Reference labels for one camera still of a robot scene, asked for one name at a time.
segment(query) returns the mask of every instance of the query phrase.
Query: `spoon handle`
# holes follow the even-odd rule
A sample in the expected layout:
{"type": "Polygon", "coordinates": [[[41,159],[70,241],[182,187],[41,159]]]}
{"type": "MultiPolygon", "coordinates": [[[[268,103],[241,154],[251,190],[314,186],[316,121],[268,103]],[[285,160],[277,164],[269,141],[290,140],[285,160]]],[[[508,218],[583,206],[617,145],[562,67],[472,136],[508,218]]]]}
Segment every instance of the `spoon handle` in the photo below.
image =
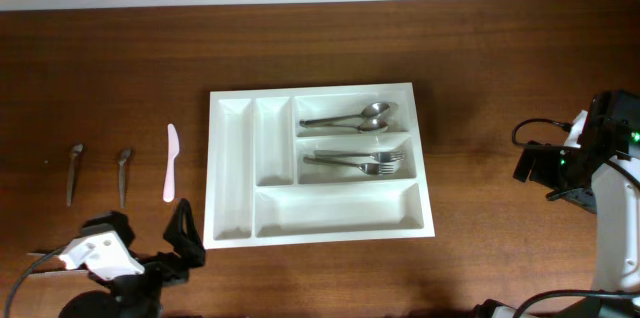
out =
{"type": "Polygon", "coordinates": [[[362,116],[360,114],[352,114],[348,116],[333,117],[333,118],[309,119],[309,120],[302,119],[300,120],[300,126],[305,128],[316,128],[316,127],[322,127],[329,123],[338,122],[345,119],[361,118],[361,117],[362,116]]]}
{"type": "Polygon", "coordinates": [[[126,175],[123,163],[120,164],[120,168],[118,169],[118,191],[120,193],[120,209],[124,209],[124,195],[126,191],[125,179],[126,175]]]}
{"type": "Polygon", "coordinates": [[[350,126],[346,124],[326,124],[323,127],[353,128],[355,130],[360,130],[360,127],[358,126],[350,126]]]}
{"type": "Polygon", "coordinates": [[[73,190],[76,183],[76,157],[71,158],[69,163],[69,173],[67,175],[67,207],[71,206],[73,199],[73,190]]]}

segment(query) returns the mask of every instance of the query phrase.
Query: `fork tines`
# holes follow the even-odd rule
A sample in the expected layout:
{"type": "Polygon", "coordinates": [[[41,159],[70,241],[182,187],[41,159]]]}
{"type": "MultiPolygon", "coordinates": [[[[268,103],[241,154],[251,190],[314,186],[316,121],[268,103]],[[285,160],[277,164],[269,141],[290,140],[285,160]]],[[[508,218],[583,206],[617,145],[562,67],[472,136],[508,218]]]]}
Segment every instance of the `fork tines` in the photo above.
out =
{"type": "Polygon", "coordinates": [[[391,157],[391,161],[404,160],[407,157],[407,153],[404,151],[394,151],[389,152],[389,156],[391,157]]]}
{"type": "Polygon", "coordinates": [[[380,169],[378,170],[378,175],[393,174],[394,172],[395,169],[393,168],[393,165],[381,164],[380,169]]]}

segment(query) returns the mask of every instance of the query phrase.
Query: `silver fork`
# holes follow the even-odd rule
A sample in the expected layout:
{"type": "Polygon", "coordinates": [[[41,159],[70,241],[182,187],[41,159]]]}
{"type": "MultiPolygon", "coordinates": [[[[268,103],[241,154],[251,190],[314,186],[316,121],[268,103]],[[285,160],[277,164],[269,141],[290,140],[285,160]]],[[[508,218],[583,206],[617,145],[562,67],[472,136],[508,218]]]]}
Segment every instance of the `silver fork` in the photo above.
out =
{"type": "Polygon", "coordinates": [[[346,157],[370,157],[378,163],[390,163],[399,160],[403,160],[407,157],[407,153],[404,151],[391,151],[391,152],[343,152],[343,151],[330,151],[330,150],[317,150],[314,151],[316,157],[319,158],[346,158],[346,157]]]}
{"type": "Polygon", "coordinates": [[[378,164],[378,163],[349,163],[349,162],[341,162],[335,161],[331,159],[321,159],[321,158],[312,158],[312,157],[304,157],[302,159],[303,162],[307,164],[321,164],[321,165],[342,165],[347,167],[354,167],[360,169],[363,173],[369,175],[387,175],[393,174],[394,168],[391,164],[378,164]]]}

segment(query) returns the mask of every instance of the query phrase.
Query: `cutlery tray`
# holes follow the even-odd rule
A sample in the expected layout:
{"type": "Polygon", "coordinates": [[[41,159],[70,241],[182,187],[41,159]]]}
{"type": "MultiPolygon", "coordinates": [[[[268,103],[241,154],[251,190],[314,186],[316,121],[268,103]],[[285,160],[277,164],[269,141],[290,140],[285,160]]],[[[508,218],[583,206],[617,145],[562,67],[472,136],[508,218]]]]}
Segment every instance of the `cutlery tray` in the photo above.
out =
{"type": "Polygon", "coordinates": [[[205,248],[432,236],[411,83],[211,92],[205,248]],[[392,106],[381,134],[298,123],[374,102],[392,106]],[[402,150],[406,159],[383,176],[302,162],[321,149],[402,150]]]}

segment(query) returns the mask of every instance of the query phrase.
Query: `wooden surface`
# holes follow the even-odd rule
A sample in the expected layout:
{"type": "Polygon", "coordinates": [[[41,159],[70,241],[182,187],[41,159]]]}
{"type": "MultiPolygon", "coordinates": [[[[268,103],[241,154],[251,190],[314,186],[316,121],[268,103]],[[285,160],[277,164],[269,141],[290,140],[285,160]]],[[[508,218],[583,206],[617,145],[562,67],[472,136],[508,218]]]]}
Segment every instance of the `wooden surface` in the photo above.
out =
{"type": "MultiPolygon", "coordinates": [[[[513,180],[510,132],[531,117],[571,120],[602,90],[640,92],[639,22],[640,0],[2,13],[0,296],[27,252],[63,245],[118,208],[125,147],[135,149],[132,249],[169,250],[169,122],[181,140],[177,195],[201,232],[209,91],[386,82],[414,84],[436,238],[209,251],[188,284],[163,291],[166,316],[401,316],[588,288],[595,216],[513,180]],[[76,142],[87,151],[67,208],[76,142]]],[[[562,140],[548,127],[522,133],[562,140]]],[[[97,287],[82,275],[28,279],[12,317],[57,316],[97,287]]]]}

